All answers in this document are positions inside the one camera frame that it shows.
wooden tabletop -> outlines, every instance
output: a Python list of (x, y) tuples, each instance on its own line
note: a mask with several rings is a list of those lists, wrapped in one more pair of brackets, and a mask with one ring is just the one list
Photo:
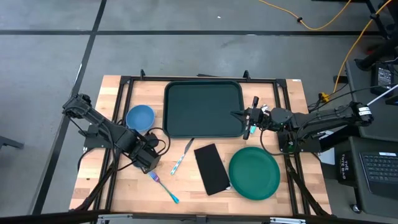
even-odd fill
[[(120, 76), (106, 75), (103, 78), (96, 110), (108, 119), (112, 118)], [(164, 88), (168, 82), (138, 81), (134, 82), (130, 107), (135, 105), (149, 105), (155, 111), (154, 127), (162, 127)], [(259, 105), (267, 104), (269, 110), (275, 107), (273, 87), (266, 83), (240, 83), (243, 90), (245, 108), (251, 106), (254, 96), (259, 97)], [(308, 113), (303, 86), (300, 80), (287, 80), (290, 104), (293, 112)], [(127, 85), (123, 91), (119, 119), (121, 119), (123, 106), (126, 99)], [(162, 131), (154, 131), (158, 138), (167, 142)], [(172, 139), (169, 152), (162, 156), (155, 172), (164, 185), (180, 199), (179, 204), (174, 204), (170, 196), (162, 187), (154, 182), (148, 175), (133, 166), (117, 174), (114, 189), (112, 212), (124, 213), (179, 213), (179, 214), (211, 214), (211, 215), (291, 215), (289, 190), (285, 164), (282, 156), (275, 156), (280, 169), (280, 184), (276, 193), (268, 199), (253, 201), (238, 194), (233, 188), (207, 196), (200, 173), (198, 170), (194, 149), (215, 143), (221, 160), (228, 172), (228, 164), (233, 154), (246, 146), (261, 147), (259, 140), (260, 131), (250, 135), (245, 141), (239, 138), (208, 138), (195, 139), (187, 152), (184, 160), (174, 175), (170, 171), (180, 156), (189, 139)], [(272, 131), (265, 131), (263, 136), (265, 147), (270, 152), (279, 152), (277, 135)], [(84, 198), (93, 190), (100, 176), (104, 149), (94, 149), (87, 154), (81, 162), (80, 171), (75, 184), (70, 208), (79, 206)], [(307, 188), (322, 208), (331, 212), (329, 199), (323, 180), (319, 161), (309, 153), (300, 154), (302, 168)], [(130, 161), (122, 156), (119, 167)], [(104, 188), (101, 208), (104, 208), (108, 186)], [(296, 186), (296, 197), (299, 212), (303, 213), (300, 191)]]

gray floor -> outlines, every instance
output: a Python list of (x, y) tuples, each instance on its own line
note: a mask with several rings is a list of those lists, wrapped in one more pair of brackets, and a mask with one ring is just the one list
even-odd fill
[[(288, 7), (314, 27), (327, 22), (343, 6), (341, 2), (310, 0), (272, 2)], [(0, 29), (90, 30), (99, 6), (100, 0), (2, 0)], [(364, 4), (352, 4), (328, 30), (361, 30), (368, 18)], [(382, 18), (388, 20), (387, 14), (383, 13)], [(256, 0), (113, 0), (106, 5), (99, 29), (304, 30), (294, 18)], [(252, 77), (301, 79), (309, 104), (317, 100), (318, 92), (333, 90), (331, 78), (337, 74), (355, 39), (97, 36), (80, 92), (89, 94), (95, 103), (103, 75), (137, 75), (142, 68), (147, 75), (205, 73), (222, 77), (240, 77), (244, 70), (249, 70)], [(70, 94), (87, 41), (86, 35), (0, 35), (0, 135), (25, 142), (25, 149), (21, 151), (11, 147), (3, 147), (0, 151), (0, 217), (29, 213), (60, 122), (62, 104)], [(351, 58), (363, 57), (368, 46), (379, 42), (378, 37), (364, 37)], [(350, 98), (343, 98), (330, 106), (349, 101)], [(83, 138), (70, 126), (45, 203), (45, 213), (68, 209), (82, 144)], [(332, 195), (332, 211), (338, 217), (397, 222), (351, 212), (348, 204), (353, 203), (352, 190), (334, 180), (326, 180), (326, 186)]]

